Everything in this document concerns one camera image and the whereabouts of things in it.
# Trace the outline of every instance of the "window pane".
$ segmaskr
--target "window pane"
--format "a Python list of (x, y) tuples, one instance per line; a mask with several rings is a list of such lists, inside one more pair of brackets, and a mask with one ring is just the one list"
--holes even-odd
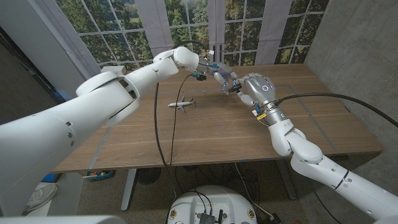
[(292, 63), (304, 63), (309, 49), (309, 47), (297, 47), (293, 53)]
[(80, 37), (97, 63), (113, 61), (113, 57), (100, 35), (84, 35)]
[(132, 63), (120, 63), (120, 65), (126, 66), (126, 71), (127, 71), (126, 74), (138, 69), (137, 64), (134, 63), (134, 62), (132, 62)]
[(304, 16), (290, 17), (287, 19), (284, 34), (280, 41), (279, 47), (294, 45), (300, 25)]
[(104, 34), (104, 37), (119, 62), (134, 60), (122, 34)]
[(238, 66), (239, 54), (224, 54), (224, 63), (229, 66)]
[(256, 61), (257, 52), (242, 53), (241, 66), (242, 65), (254, 65)]
[(242, 50), (256, 50), (260, 38), (262, 21), (244, 23)]
[(188, 24), (184, 0), (165, 0), (164, 4), (170, 26)]
[(154, 58), (148, 44), (145, 31), (130, 32), (126, 34), (127, 41), (136, 60), (147, 60)]
[(139, 66), (142, 68), (146, 65), (150, 65), (152, 62), (138, 62)]
[(56, 2), (77, 33), (97, 31), (80, 0)]
[(309, 11), (311, 12), (323, 12), (326, 10), (329, 0), (312, 0)]
[(207, 0), (188, 0), (189, 23), (208, 22)]
[(287, 49), (279, 49), (278, 54), (276, 55), (275, 64), (289, 63), (292, 49), (293, 47)]
[[(197, 40), (209, 49), (209, 28), (208, 26), (194, 26), (191, 27), (192, 40)], [(198, 44), (193, 44), (193, 51), (196, 54), (203, 54), (203, 49)]]
[(138, 15), (137, 5), (134, 0), (112, 0), (112, 6), (119, 19), (122, 29), (142, 28)]
[(107, 1), (85, 0), (85, 3), (101, 31), (119, 30)]
[(289, 15), (301, 14), (307, 10), (310, 0), (293, 0)]
[(248, 0), (246, 4), (246, 19), (262, 18), (266, 0)]
[(225, 0), (225, 20), (243, 19), (244, 0)]
[[(170, 32), (172, 33), (172, 39), (174, 45), (189, 40), (188, 27), (170, 28)], [(188, 49), (191, 49), (190, 44), (185, 44), (183, 46)]]
[(225, 50), (239, 51), (241, 48), (242, 22), (230, 22), (225, 24)]
[(322, 16), (323, 15), (307, 15), (297, 44), (310, 45), (312, 43), (315, 33), (317, 33), (319, 23), (321, 23)]
[(102, 69), (105, 66), (118, 66), (116, 63), (106, 63), (104, 65), (100, 65), (99, 67)]

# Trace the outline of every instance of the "window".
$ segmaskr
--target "window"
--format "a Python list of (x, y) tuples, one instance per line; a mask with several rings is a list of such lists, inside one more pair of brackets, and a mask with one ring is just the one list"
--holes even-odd
[(329, 0), (293, 0), (276, 64), (304, 63)]
[(254, 65), (264, 0), (225, 0), (224, 63)]
[[(207, 0), (165, 0), (173, 44), (197, 40), (209, 48)], [(197, 54), (202, 54), (198, 44), (185, 44)]]
[(131, 71), (152, 61), (134, 0), (55, 1), (100, 67)]

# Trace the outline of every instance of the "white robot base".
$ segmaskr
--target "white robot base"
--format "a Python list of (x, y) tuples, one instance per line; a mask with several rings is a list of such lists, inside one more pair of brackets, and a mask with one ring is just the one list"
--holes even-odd
[(196, 191), (200, 197), (193, 189), (176, 199), (169, 211), (167, 223), (257, 223), (253, 206), (237, 192), (216, 185), (197, 187)]

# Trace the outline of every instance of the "gray wall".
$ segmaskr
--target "gray wall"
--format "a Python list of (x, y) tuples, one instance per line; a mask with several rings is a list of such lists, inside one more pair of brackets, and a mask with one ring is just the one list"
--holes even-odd
[(66, 100), (76, 97), (83, 78), (26, 0), (0, 1), (0, 26)]
[[(330, 91), (359, 98), (395, 120), (398, 120), (397, 12), (395, 0), (330, 0), (305, 59), (305, 64)], [(398, 195), (398, 128), (361, 105), (349, 101), (344, 104), (384, 149), (375, 158), (350, 156), (342, 164)], [(319, 191), (342, 223), (372, 222), (334, 192), (323, 188)], [(313, 217), (313, 221), (328, 223), (317, 218)]]
[(0, 44), (0, 124), (55, 105), (51, 96)]

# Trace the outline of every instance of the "table leg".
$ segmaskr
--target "table leg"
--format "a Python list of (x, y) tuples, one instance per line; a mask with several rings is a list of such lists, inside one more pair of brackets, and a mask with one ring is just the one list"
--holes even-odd
[(282, 177), (282, 181), (284, 182), (287, 194), (291, 200), (297, 199), (296, 189), (294, 188), (292, 177), (290, 176), (289, 170), (286, 166), (285, 159), (279, 159), (275, 161), (276, 166), (278, 167), (280, 176)]
[(136, 178), (137, 169), (129, 169), (129, 173), (127, 174), (126, 186), (124, 187), (124, 193), (122, 198), (121, 210), (122, 212), (126, 212), (129, 210), (130, 201), (132, 197), (132, 186), (134, 185), (134, 179)]

